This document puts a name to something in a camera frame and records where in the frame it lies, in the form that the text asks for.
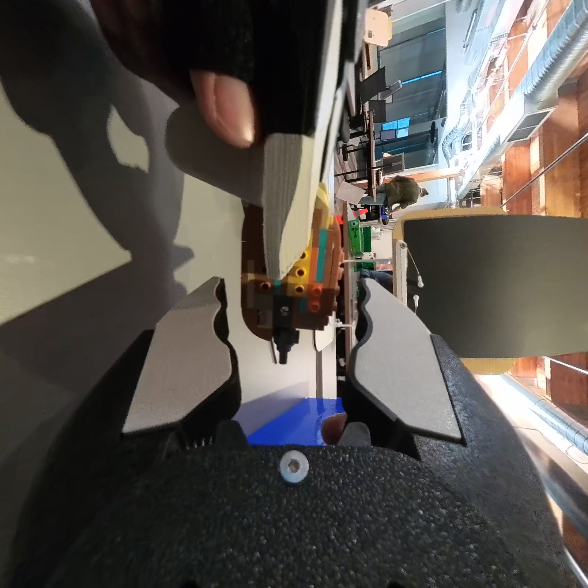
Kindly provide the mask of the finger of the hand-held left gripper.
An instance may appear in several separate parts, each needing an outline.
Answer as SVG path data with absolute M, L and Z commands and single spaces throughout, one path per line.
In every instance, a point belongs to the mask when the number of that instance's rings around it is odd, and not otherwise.
M 364 35 L 364 1 L 343 1 L 343 91 L 359 59 Z
M 261 132 L 263 144 L 239 151 L 215 138 L 195 105 L 182 104 L 166 125 L 166 148 L 184 173 L 261 207 L 263 252 L 269 277 L 289 272 L 306 247 L 323 173 L 343 57 L 343 1 L 329 2 L 329 21 L 312 136 Z

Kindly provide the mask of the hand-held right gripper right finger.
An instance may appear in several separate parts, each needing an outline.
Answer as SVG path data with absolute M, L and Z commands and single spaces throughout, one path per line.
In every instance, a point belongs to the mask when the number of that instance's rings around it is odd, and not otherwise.
M 373 279 L 362 279 L 348 382 L 361 400 L 410 432 L 461 443 L 462 431 L 430 331 L 407 305 Z

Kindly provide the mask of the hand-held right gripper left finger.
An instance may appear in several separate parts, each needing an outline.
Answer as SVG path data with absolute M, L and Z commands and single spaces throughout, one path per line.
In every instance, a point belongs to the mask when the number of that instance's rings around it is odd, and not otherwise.
M 122 433 L 182 424 L 212 435 L 241 404 L 238 358 L 229 342 L 224 280 L 214 276 L 159 320 Z

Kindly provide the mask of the brown toy brick model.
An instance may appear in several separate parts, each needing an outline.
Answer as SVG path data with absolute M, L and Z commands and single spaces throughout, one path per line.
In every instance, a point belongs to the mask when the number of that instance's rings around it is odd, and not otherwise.
M 242 317 L 249 330 L 268 341 L 275 361 L 287 364 L 300 331 L 324 331 L 335 312 L 344 252 L 339 224 L 329 209 L 327 187 L 319 184 L 311 237 L 282 279 L 271 279 L 263 254 L 263 211 L 244 206 L 242 226 Z

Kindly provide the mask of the blue plastic bin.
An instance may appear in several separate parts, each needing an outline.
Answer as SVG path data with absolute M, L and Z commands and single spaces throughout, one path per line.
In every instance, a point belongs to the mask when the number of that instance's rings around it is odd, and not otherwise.
M 273 416 L 265 424 L 246 433 L 250 446 L 316 446 L 325 447 L 324 422 L 343 414 L 341 398 L 299 399 L 291 408 Z

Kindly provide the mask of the grey desk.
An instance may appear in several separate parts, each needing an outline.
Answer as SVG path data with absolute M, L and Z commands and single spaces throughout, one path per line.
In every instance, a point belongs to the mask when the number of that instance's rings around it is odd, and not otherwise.
M 135 336 L 211 276 L 224 278 L 246 404 L 315 396 L 313 336 L 285 366 L 241 317 L 241 202 L 169 160 L 173 103 L 120 75 L 1 89 L 1 464 L 42 458 Z

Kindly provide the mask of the person's left hand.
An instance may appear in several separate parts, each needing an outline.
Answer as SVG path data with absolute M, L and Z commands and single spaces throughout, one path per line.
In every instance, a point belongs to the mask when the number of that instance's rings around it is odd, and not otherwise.
M 252 15 L 247 1 L 91 1 L 113 53 L 177 103 L 194 99 L 222 141 L 260 136 Z

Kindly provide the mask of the person's right hand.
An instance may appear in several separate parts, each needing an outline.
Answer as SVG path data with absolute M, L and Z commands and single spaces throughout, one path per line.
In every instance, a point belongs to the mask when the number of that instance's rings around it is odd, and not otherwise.
M 335 446 L 339 443 L 346 427 L 348 416 L 345 412 L 327 417 L 320 426 L 320 434 L 324 444 Z

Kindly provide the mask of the green crate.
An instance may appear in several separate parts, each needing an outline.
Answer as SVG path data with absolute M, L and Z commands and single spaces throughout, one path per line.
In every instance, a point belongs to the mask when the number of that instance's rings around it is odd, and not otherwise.
M 363 258 L 371 254 L 371 226 L 364 226 L 359 219 L 348 222 L 349 254 L 353 258 Z

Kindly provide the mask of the wooden chair with black pad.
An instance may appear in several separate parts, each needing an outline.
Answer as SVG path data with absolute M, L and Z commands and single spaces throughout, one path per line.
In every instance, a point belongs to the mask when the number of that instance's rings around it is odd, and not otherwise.
M 497 208 L 420 210 L 394 225 L 394 294 L 476 375 L 587 352 L 587 219 Z

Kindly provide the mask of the silver ventilation duct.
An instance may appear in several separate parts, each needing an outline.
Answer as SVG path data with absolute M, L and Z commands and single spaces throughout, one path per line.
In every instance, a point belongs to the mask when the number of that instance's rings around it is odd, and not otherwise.
M 473 6 L 472 38 L 464 40 L 465 69 L 455 79 L 447 77 L 447 114 L 453 126 L 446 127 L 440 149 L 447 163 L 454 157 L 453 143 L 461 139 L 474 107 L 473 91 L 486 78 L 486 65 L 497 44 L 502 47 L 522 1 L 456 1 L 456 13 Z M 533 104 L 546 101 L 562 85 L 575 63 L 587 50 L 587 1 L 571 1 L 541 51 L 515 89 Z

